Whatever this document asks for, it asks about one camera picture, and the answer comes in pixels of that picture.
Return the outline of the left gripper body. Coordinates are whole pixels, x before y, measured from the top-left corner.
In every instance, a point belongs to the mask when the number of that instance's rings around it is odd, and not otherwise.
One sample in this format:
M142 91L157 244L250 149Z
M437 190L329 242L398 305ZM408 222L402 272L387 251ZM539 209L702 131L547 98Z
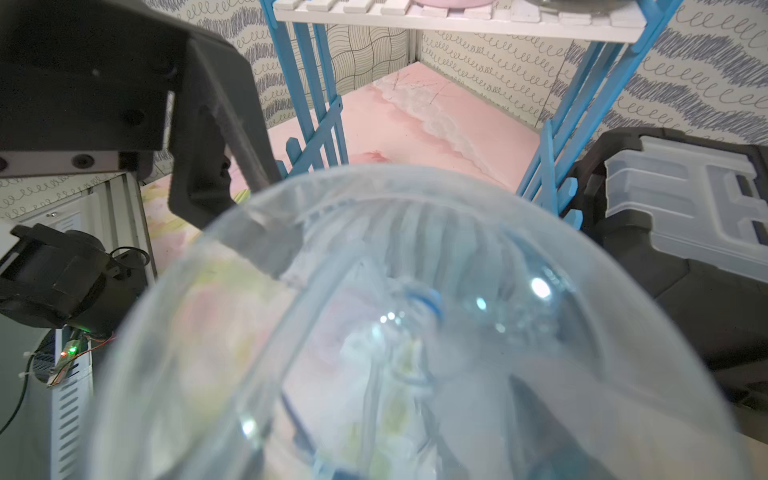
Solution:
M191 33L140 1L2 2L2 177L147 178Z

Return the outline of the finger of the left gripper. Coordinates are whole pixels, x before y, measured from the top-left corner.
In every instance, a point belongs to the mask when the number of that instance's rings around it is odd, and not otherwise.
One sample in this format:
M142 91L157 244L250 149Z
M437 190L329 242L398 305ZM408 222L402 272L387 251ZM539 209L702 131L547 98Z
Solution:
M168 205L200 230L235 205L226 151L252 192L282 180L250 63L223 39L194 33L174 96Z

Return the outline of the clear spray bottle blue nozzle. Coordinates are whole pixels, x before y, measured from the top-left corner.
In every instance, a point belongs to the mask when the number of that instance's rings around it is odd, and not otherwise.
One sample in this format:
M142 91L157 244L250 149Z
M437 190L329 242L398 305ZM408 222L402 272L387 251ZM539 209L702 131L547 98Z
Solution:
M80 479L750 479L727 405L577 230L436 168L253 194L121 325Z

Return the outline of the teal pink spray bottle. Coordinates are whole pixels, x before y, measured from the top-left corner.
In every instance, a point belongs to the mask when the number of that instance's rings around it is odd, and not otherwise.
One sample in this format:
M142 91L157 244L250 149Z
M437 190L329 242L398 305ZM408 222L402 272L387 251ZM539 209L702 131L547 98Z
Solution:
M422 6L444 9L468 9L492 5L495 0L416 0Z

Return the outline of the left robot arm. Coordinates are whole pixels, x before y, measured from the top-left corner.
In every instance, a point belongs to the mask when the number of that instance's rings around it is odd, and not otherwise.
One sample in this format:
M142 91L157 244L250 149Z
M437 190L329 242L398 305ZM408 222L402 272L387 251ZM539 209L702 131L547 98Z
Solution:
M197 228L233 206L231 165L252 191L280 180L250 64L230 43L139 1L2 3L3 177L142 179L162 149L170 210ZM124 264L78 231L12 233L1 312L18 323L108 335L140 294L143 256Z

